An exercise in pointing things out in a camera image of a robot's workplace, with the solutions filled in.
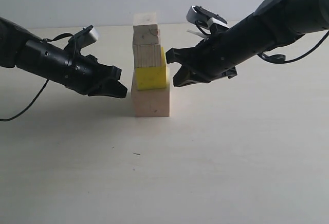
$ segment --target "table surface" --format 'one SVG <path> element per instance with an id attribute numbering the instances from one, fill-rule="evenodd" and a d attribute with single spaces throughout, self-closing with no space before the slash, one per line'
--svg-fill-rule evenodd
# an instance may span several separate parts
<path id="1" fill-rule="evenodd" d="M 160 28 L 165 50 L 200 40 L 192 25 Z M 82 52 L 122 68 L 130 90 L 131 26 L 97 30 Z M 297 57 L 322 35 L 275 52 Z M 327 224 L 328 54 L 326 42 L 294 64 L 254 57 L 231 80 L 172 87 L 170 118 L 134 118 L 130 94 L 85 97 L 49 83 L 31 110 L 0 124 L 0 223 Z M 2 118 L 43 83 L 0 69 Z"/>

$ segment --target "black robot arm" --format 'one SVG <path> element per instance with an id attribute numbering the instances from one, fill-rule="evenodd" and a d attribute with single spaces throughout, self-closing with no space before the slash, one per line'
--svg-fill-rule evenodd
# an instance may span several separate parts
<path id="1" fill-rule="evenodd" d="M 294 60 L 265 53 L 293 44 L 308 33 L 329 30 L 329 0 L 264 0 L 254 13 L 231 28 L 219 15 L 200 6 L 191 7 L 187 20 L 198 27 L 204 39 L 195 47 L 166 52 L 168 63 L 182 65 L 173 78 L 176 87 L 233 78 L 236 65 L 255 55 L 275 64 L 309 55 L 329 32 L 312 50 Z"/>
<path id="2" fill-rule="evenodd" d="M 66 37 L 70 40 L 64 49 L 50 44 Z M 65 33 L 53 40 L 41 39 L 0 17 L 0 66 L 18 67 L 81 95 L 125 98 L 127 88 L 119 82 L 121 69 L 100 64 L 94 56 L 80 53 L 97 39 L 93 26 L 75 35 Z"/>

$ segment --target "block tower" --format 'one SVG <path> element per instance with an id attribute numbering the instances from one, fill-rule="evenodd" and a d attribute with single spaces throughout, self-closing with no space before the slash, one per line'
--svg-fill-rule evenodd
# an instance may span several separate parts
<path id="1" fill-rule="evenodd" d="M 170 81 L 156 13 L 134 15 L 132 99 L 136 117 L 170 116 Z"/>

